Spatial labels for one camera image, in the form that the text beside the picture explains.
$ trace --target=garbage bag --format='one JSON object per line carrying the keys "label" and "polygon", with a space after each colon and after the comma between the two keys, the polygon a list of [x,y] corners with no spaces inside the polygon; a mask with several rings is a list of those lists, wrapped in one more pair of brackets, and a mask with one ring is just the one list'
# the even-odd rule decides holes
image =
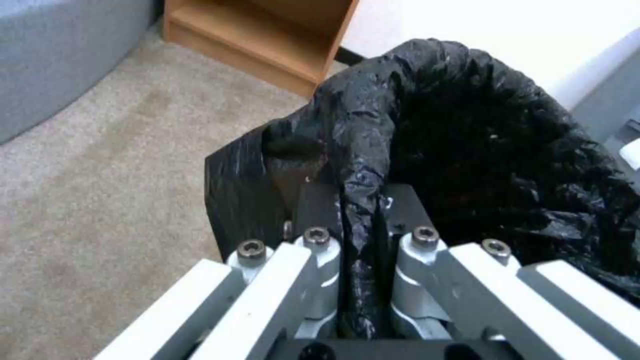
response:
{"label": "garbage bag", "polygon": [[499,238],[525,265],[564,259],[640,304],[638,194],[531,79],[456,42],[411,40],[338,73],[205,174],[225,257],[245,238],[277,245],[304,182],[340,188],[343,336],[391,334],[372,236],[391,181],[415,188],[450,246]]}

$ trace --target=beige carpet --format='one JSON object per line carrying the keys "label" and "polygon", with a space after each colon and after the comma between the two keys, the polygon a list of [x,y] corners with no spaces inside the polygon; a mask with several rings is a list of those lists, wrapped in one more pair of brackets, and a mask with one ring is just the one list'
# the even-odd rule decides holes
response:
{"label": "beige carpet", "polygon": [[204,158],[304,103],[152,28],[80,99],[0,146],[0,359],[88,359],[218,259]]}

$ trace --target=gray chair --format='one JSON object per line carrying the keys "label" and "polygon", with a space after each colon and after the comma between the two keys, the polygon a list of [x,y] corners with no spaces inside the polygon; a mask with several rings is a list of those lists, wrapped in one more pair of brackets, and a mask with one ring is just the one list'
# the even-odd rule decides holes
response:
{"label": "gray chair", "polygon": [[0,143],[102,79],[162,7],[162,0],[1,1]]}

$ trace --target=white metal bar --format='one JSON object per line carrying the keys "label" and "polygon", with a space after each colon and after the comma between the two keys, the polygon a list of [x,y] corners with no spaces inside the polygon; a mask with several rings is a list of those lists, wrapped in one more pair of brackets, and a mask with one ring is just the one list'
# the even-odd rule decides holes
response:
{"label": "white metal bar", "polygon": [[240,271],[200,260],[120,333],[96,360],[180,359],[244,288]]}
{"label": "white metal bar", "polygon": [[623,359],[640,359],[640,311],[564,261],[520,269],[518,277]]}
{"label": "white metal bar", "polygon": [[280,244],[191,359],[264,359],[278,337],[296,334],[320,287],[317,275],[309,249]]}
{"label": "white metal bar", "polygon": [[463,335],[503,334],[526,359],[616,359],[475,243],[410,258],[403,271],[434,297]]}

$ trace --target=aluminum part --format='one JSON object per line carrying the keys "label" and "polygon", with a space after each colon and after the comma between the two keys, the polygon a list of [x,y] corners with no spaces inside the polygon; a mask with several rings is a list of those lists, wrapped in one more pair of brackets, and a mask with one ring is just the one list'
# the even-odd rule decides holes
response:
{"label": "aluminum part", "polygon": [[450,340],[451,335],[434,318],[412,318],[391,304],[391,324],[394,329],[409,339]]}
{"label": "aluminum part", "polygon": [[428,250],[436,250],[440,241],[438,231],[430,226],[417,226],[412,231],[411,240],[414,245]]}
{"label": "aluminum part", "polygon": [[237,250],[229,255],[226,264],[239,269],[243,274],[244,283],[249,284],[272,255],[273,249],[265,246],[262,241],[247,240],[240,243]]}
{"label": "aluminum part", "polygon": [[302,238],[304,239],[305,247],[310,248],[312,251],[314,249],[322,251],[329,244],[331,236],[326,227],[312,226],[305,230]]}
{"label": "aluminum part", "polygon": [[322,319],[338,308],[339,277],[340,275],[336,274],[332,279],[322,283],[305,314],[306,319]]}
{"label": "aluminum part", "polygon": [[[296,241],[294,241],[294,244],[309,249],[305,244],[303,236],[299,236]],[[329,238],[328,243],[322,246],[322,250],[319,250],[317,247],[312,247],[311,251],[316,255],[321,282],[332,279],[340,272],[341,249],[338,240]]]}
{"label": "aluminum part", "polygon": [[200,260],[95,358],[183,359],[244,289],[240,273]]}
{"label": "aluminum part", "polygon": [[320,287],[308,249],[281,243],[191,357],[264,359],[276,339],[292,337]]}
{"label": "aluminum part", "polygon": [[433,263],[408,256],[401,269],[427,289],[466,338],[481,339],[491,327],[524,358],[616,358],[478,244],[439,252]]}
{"label": "aluminum part", "polygon": [[291,241],[291,238],[293,238],[293,222],[287,220],[282,225],[282,239],[284,241]]}
{"label": "aluminum part", "polygon": [[296,331],[296,339],[322,339],[335,335],[337,310],[320,320],[304,319]]}
{"label": "aluminum part", "polygon": [[518,277],[621,359],[640,359],[640,310],[568,263],[525,266]]}
{"label": "aluminum part", "polygon": [[507,265],[511,257],[511,247],[498,239],[484,239],[482,248],[500,264]]}
{"label": "aluminum part", "polygon": [[406,316],[412,318],[436,318],[451,321],[449,315],[420,285],[396,266],[391,303]]}

